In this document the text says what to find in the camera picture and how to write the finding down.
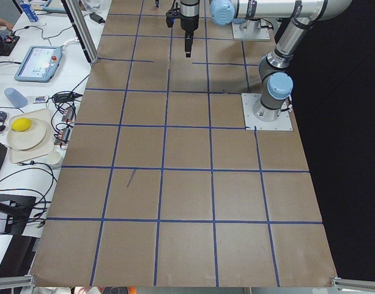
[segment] computer mouse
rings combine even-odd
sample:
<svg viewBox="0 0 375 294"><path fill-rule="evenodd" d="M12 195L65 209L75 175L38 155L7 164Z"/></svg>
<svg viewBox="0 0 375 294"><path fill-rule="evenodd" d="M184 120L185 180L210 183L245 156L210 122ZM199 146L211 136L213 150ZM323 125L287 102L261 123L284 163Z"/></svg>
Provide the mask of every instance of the computer mouse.
<svg viewBox="0 0 375 294"><path fill-rule="evenodd" d="M8 117L8 114L4 111L0 111L0 123L3 123L6 121L6 118Z"/></svg>

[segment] blue and white device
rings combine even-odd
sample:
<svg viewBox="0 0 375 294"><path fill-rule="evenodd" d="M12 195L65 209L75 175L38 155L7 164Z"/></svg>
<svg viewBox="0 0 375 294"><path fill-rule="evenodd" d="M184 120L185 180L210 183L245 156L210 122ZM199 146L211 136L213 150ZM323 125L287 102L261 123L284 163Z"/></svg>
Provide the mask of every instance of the blue and white device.
<svg viewBox="0 0 375 294"><path fill-rule="evenodd" d="M61 47L31 46L15 75L16 81L47 83L62 58Z"/></svg>

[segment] plate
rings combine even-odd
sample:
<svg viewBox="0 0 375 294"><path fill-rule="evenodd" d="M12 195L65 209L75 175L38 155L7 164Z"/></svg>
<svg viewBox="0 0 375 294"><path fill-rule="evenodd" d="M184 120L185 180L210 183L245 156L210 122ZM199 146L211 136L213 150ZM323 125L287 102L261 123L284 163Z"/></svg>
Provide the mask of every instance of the plate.
<svg viewBox="0 0 375 294"><path fill-rule="evenodd" d="M26 150L38 145L46 135L46 125L43 121L31 118L28 130L17 132L10 129L7 135L8 145L17 150Z"/></svg>

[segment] person's arm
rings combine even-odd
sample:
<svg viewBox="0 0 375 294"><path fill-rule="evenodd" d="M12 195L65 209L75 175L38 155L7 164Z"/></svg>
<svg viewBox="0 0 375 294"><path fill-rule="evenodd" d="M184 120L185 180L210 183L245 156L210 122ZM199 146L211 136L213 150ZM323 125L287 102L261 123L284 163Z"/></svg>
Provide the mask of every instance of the person's arm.
<svg viewBox="0 0 375 294"><path fill-rule="evenodd" d="M6 26L6 28L11 31L13 29L13 24L9 23L8 21L6 20L3 20L2 18L0 18L0 26Z"/></svg>

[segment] white desk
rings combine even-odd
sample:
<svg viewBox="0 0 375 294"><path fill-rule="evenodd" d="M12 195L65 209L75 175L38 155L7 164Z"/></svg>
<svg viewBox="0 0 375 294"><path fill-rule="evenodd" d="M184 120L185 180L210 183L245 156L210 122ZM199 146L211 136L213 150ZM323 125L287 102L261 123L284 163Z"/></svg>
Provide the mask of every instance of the white desk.
<svg viewBox="0 0 375 294"><path fill-rule="evenodd" d="M111 0L104 0L103 2L103 9L98 14L106 19L108 14L108 9L110 7ZM98 46L100 41L100 36L103 31L103 24L98 24L92 21L89 17L85 17L86 23L88 25L89 31L91 33L92 39L95 43L95 46ZM22 14L19 20L17 21L13 30L21 29L25 26L29 25L37 25L41 26L44 30L43 36L49 37L58 34L61 30L68 28L71 26L69 18L66 14L60 13L52 13L50 15L39 15L39 21L37 23L30 23L27 16ZM75 32L73 28L70 28L64 31L58 37L50 39L50 42L47 40L43 40L41 38L41 30L36 28L28 28L18 31L16 33L17 36L20 36L20 40L18 45L15 47L13 52L8 57L0 57L0 61L18 61L22 62L25 54L28 51L28 48L32 45L43 45L43 46L61 46L67 40L72 39L75 37ZM51 79L48 83L23 83L14 80L14 75L18 69L17 64L1 64L0 65L0 107L11 107L12 105L7 100L4 95L4 90L8 87L13 87L21 92L25 96L40 96L40 95L48 95L52 96L54 93L59 91L70 91L72 90L87 74L89 74L91 70L91 65L88 64L84 53L81 49L80 44L74 43L68 45L64 52L63 57L61 59L61 63L59 65L58 70L55 73L55 76ZM80 84L79 87L76 88L75 92L83 93L86 85L86 80ZM33 110L43 109L45 108L45 104L32 104L32 101L29 100L28 105L22 108L24 112L29 112ZM49 104L51 108L50 113L52 114L55 109L52 103ZM15 115L20 114L18 110L15 109L5 109L8 113L8 122L9 118ZM61 121L61 116L56 115L54 119L55 123ZM0 142L5 144L6 143L6 135L7 132L0 134ZM60 150L60 148L55 148L59 152L64 155L65 151ZM35 161L37 162L45 162L45 157L37 158ZM1 168L0 172L0 179L13 173L18 170L24 169L25 167L21 167L9 162L8 157L6 158L4 165ZM56 178L59 176L59 170L54 170L54 174ZM0 184L0 189L12 189L12 188L27 188L27 189L35 189L39 190L40 192L46 192L48 186L51 183L51 176L47 175L45 172L38 171L38 170L29 170L24 171L23 173L19 173L17 176L11 177L9 180L6 180ZM51 201L53 198L55 184L53 188L46 196L48 201ZM30 193L27 191L14 191L8 192L8 194L20 194L20 195L34 195L34 193ZM38 213L39 211L33 210L31 216ZM34 236L40 238L42 235L42 228L37 228L36 224L27 225L23 235L26 236ZM6 249L10 243L12 236L9 235L1 235L0 236L0 264L1 260L6 252Z"/></svg>

